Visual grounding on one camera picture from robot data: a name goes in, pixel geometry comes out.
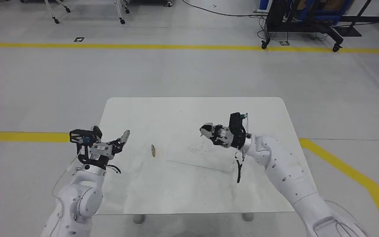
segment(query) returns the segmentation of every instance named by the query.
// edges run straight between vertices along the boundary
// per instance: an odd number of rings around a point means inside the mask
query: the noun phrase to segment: tabletop
[[[99,125],[102,140],[126,129],[130,137],[110,161],[122,173],[108,170],[97,214],[293,212],[253,158],[246,157],[237,183],[236,149],[200,137],[204,123],[227,126],[234,112],[248,113],[249,133],[277,138],[314,185],[280,98],[110,98]]]

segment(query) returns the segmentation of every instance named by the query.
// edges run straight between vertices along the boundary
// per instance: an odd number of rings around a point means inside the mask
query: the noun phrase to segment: gray floor
[[[56,4],[56,25],[44,4],[0,2],[0,43],[260,45],[256,18],[233,18],[191,8],[135,4],[126,25],[112,1]],[[191,1],[229,14],[250,13],[256,2]],[[359,27],[344,47],[378,48],[377,25]],[[285,35],[277,35],[272,42]],[[294,47],[330,47],[290,34]],[[100,121],[111,97],[281,97],[299,137],[317,144],[379,182],[379,61],[377,54],[209,50],[0,48],[0,131],[68,132]],[[307,150],[323,197],[346,206],[371,236],[379,213],[366,189]],[[2,236],[38,236],[53,210],[51,189],[75,154],[65,143],[0,143]],[[92,236],[304,236],[295,213],[95,216]]]

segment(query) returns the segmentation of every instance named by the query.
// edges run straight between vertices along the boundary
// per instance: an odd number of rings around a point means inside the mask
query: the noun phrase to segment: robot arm
[[[246,133],[239,113],[230,115],[229,127],[206,123],[200,128],[215,145],[234,147],[265,168],[274,187],[288,200],[303,221],[308,237],[367,236],[354,222],[343,218],[326,204],[309,181],[298,160],[269,136]]]
[[[70,132],[70,141],[76,143],[78,159],[83,167],[74,180],[59,192],[57,206],[43,229],[42,237],[90,236],[92,216],[102,202],[105,169],[111,166],[108,161],[123,150],[129,134],[127,130],[112,142],[101,142],[102,133],[97,126],[93,131],[76,129]],[[116,166],[111,167],[121,172]]]

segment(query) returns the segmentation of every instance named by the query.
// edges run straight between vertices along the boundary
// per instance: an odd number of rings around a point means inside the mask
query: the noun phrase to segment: floor tape
[[[0,142],[69,142],[68,133],[0,132]]]
[[[379,209],[379,185],[353,167],[344,163],[309,139],[300,138],[301,147],[308,149],[324,161],[364,186]],[[0,132],[0,142],[69,142],[68,133]]]
[[[202,44],[57,44],[57,43],[0,43],[2,48],[45,48],[45,49],[145,49],[145,50],[234,50],[234,51],[263,51],[261,46],[239,45],[202,45]],[[330,47],[291,47],[269,46],[266,52],[295,52],[295,53],[333,53]],[[341,48],[338,53],[379,53],[379,49],[370,48]]]
[[[360,173],[353,167],[344,163],[344,161],[339,159],[337,156],[332,155],[331,153],[329,153],[319,145],[315,144],[311,140],[300,138],[299,141],[302,148],[306,148],[309,151],[313,152],[315,155],[331,164],[331,166],[334,166],[336,169],[340,170],[346,176],[352,178],[358,184],[361,184],[363,187],[365,187],[368,193],[370,194],[371,198],[374,200],[377,209],[379,210],[379,185],[374,180],[366,177],[364,174]]]

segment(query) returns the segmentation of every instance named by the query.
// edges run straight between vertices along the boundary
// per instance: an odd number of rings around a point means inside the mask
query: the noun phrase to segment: caster wheel
[[[338,52],[338,50],[341,48],[340,45],[338,44],[334,44],[334,47],[333,47],[333,52]]]
[[[261,42],[262,42],[262,49],[266,49],[268,43],[266,43],[266,41],[263,41],[263,40]]]

